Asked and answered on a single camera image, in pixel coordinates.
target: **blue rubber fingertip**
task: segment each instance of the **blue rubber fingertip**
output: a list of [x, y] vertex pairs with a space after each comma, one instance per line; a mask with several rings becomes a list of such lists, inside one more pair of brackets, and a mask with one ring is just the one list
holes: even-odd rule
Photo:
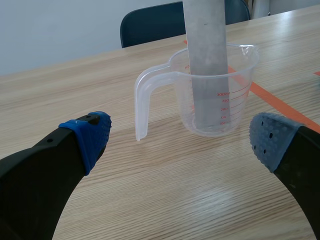
[[250, 123], [250, 143], [256, 157], [271, 173], [279, 166], [298, 129], [303, 126], [284, 116], [262, 112]]
[[67, 128], [74, 131], [86, 176], [89, 175], [90, 171], [95, 167], [101, 150], [107, 145], [112, 123], [110, 116], [103, 111], [90, 112], [89, 114], [100, 116], [97, 125], [76, 119], [59, 125], [59, 128]]

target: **measuring cup handle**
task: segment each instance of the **measuring cup handle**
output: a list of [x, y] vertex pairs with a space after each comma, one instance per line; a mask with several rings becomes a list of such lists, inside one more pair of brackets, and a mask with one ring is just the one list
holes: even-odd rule
[[150, 96], [152, 92], [156, 88], [174, 82], [175, 72], [170, 72], [170, 70], [169, 63], [151, 67], [141, 73], [135, 82], [135, 137], [137, 141], [147, 136]]

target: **chair backrest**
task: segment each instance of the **chair backrest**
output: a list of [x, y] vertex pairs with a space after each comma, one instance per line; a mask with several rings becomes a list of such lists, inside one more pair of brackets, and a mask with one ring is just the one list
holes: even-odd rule
[[[227, 25], [250, 20], [244, 0], [225, 0]], [[120, 27], [123, 48], [186, 34], [182, 1], [128, 13]]]

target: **red measurement markings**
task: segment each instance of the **red measurement markings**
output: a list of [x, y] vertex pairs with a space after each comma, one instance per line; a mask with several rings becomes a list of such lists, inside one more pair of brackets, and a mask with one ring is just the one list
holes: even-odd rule
[[232, 93], [235, 94], [235, 93], [237, 93], [237, 92], [240, 92], [240, 91], [242, 91], [243, 89], [246, 89], [246, 88], [249, 87], [249, 86], [250, 86], [250, 84], [248, 84], [247, 86], [245, 86], [244, 88], [242, 88], [242, 89], [240, 89], [240, 90], [238, 90], [238, 91], [233, 91]]
[[242, 94], [242, 95], [240, 95], [240, 96], [237, 96], [237, 97], [235, 97], [235, 98], [231, 98], [231, 100], [233, 100], [233, 99], [238, 99], [238, 98], [242, 97], [243, 95], [245, 95], [245, 94], [247, 94], [247, 93], [249, 93], [249, 90], [247, 90], [244, 94]]
[[246, 100], [243, 100], [241, 103], [239, 103], [238, 105], [235, 105], [235, 106], [232, 106], [230, 107], [231, 109], [235, 108], [235, 107], [238, 107], [239, 105], [243, 104]]
[[231, 123], [231, 122], [233, 122], [233, 121], [235, 121], [235, 120], [237, 120], [237, 119], [239, 119], [239, 118], [241, 118], [241, 115], [240, 116], [238, 116], [237, 118], [235, 118], [235, 119], [232, 119], [229, 123]]
[[243, 108], [240, 110], [240, 111], [238, 111], [238, 112], [236, 112], [236, 113], [234, 113], [234, 114], [232, 114], [232, 115], [230, 115], [230, 117], [231, 116], [233, 116], [233, 115], [236, 115], [236, 114], [238, 114], [238, 113], [241, 113], [241, 111], [243, 110]]
[[217, 97], [228, 96], [228, 95], [230, 95], [230, 92], [219, 92], [216, 95], [217, 95]]

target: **gray rubber fingertip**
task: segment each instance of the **gray rubber fingertip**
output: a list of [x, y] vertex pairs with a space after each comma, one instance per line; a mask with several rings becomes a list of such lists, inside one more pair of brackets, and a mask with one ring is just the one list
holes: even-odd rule
[[250, 123], [250, 143], [256, 157], [271, 173], [279, 166], [301, 123], [262, 112]]

